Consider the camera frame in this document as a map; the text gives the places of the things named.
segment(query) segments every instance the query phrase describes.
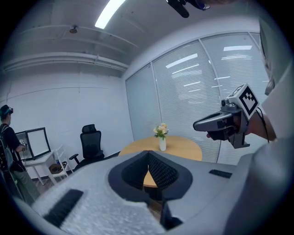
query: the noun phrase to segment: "window blind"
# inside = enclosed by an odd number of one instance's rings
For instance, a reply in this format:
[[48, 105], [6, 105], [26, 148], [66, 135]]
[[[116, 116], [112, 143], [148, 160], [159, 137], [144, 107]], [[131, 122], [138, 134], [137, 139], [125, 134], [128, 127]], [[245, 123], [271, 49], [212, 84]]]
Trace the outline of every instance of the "window blind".
[[170, 135], [186, 137], [197, 143], [202, 159], [216, 162], [220, 141], [193, 129], [193, 123], [220, 110], [215, 75], [201, 44], [190, 43], [153, 62], [162, 121]]
[[161, 119], [151, 66], [127, 79], [126, 90], [134, 140], [153, 136]]
[[[223, 34], [202, 40], [216, 68], [221, 98], [226, 98], [236, 87], [248, 83], [260, 104], [265, 100], [268, 83], [261, 55], [248, 34]], [[237, 164], [244, 154], [253, 153], [267, 141], [249, 134], [245, 141], [250, 147], [234, 149], [228, 141], [222, 141], [218, 163]]]

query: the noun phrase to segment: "black office chair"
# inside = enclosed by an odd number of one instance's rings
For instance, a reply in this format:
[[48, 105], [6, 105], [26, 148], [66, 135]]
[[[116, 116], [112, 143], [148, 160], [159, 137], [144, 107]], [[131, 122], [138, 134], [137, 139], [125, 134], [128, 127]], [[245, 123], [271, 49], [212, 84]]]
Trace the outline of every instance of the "black office chair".
[[74, 171], [85, 165], [104, 159], [103, 150], [100, 148], [101, 131], [96, 130], [94, 124], [84, 126], [82, 128], [82, 134], [80, 135], [80, 138], [82, 142], [84, 160], [79, 162], [77, 159], [78, 154], [75, 154], [69, 158], [70, 160], [74, 159], [78, 164]]

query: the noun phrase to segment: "black slot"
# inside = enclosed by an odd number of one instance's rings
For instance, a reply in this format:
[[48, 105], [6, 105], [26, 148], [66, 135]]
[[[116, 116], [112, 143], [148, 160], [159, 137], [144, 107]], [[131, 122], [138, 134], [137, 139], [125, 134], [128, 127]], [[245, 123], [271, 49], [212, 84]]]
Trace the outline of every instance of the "black slot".
[[77, 204], [83, 192], [76, 189], [70, 189], [49, 211], [47, 215], [44, 216], [44, 219], [49, 223], [60, 227], [69, 213], [72, 211], [74, 206]]
[[224, 177], [224, 178], [227, 178], [229, 179], [232, 175], [232, 173], [229, 173], [229, 172], [225, 172], [225, 171], [219, 171], [219, 170], [211, 170], [209, 172], [210, 174], [215, 174], [217, 176], [221, 176], [221, 177]]

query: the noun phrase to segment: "white wall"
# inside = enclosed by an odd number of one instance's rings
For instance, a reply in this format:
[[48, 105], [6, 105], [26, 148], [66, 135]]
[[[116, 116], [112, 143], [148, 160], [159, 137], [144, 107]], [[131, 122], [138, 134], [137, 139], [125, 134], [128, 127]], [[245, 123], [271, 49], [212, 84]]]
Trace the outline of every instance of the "white wall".
[[229, 16], [209, 17], [206, 19], [202, 18], [201, 20], [195, 20], [194, 23], [191, 23], [188, 26], [181, 21], [181, 27], [179, 27], [179, 25], [174, 25], [173, 23], [170, 23], [169, 27], [171, 24], [179, 29], [161, 37], [160, 39], [157, 37], [153, 42], [149, 43], [149, 46], [133, 59], [129, 69], [122, 76], [123, 80], [128, 79], [137, 70], [151, 60], [157, 58], [159, 55], [199, 37], [231, 31], [236, 32], [240, 30], [259, 32], [259, 20], [255, 15], [235, 14]]
[[[82, 127], [95, 124], [102, 132], [105, 156], [133, 141], [125, 84], [113, 70], [78, 64], [55, 64], [9, 72], [0, 85], [0, 105], [14, 108], [15, 132], [46, 127], [51, 149], [64, 145], [67, 155], [78, 153]], [[41, 167], [38, 172], [44, 176]], [[31, 178], [36, 175], [28, 170]]]

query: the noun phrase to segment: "armrest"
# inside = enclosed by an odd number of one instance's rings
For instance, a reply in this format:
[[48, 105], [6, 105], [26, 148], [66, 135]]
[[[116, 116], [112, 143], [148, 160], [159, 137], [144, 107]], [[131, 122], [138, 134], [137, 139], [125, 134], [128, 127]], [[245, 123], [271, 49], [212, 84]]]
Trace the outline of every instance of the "armrest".
[[72, 155], [72, 156], [69, 158], [69, 160], [73, 160], [73, 159], [76, 158], [77, 156], [78, 156], [78, 153]]
[[78, 161], [78, 159], [77, 159], [77, 156], [78, 156], [78, 154], [76, 153], [76, 154], [74, 154], [74, 155], [72, 155], [70, 158], [69, 158], [69, 160], [75, 160], [76, 161], [76, 163], [77, 164], [79, 164], [79, 161]]

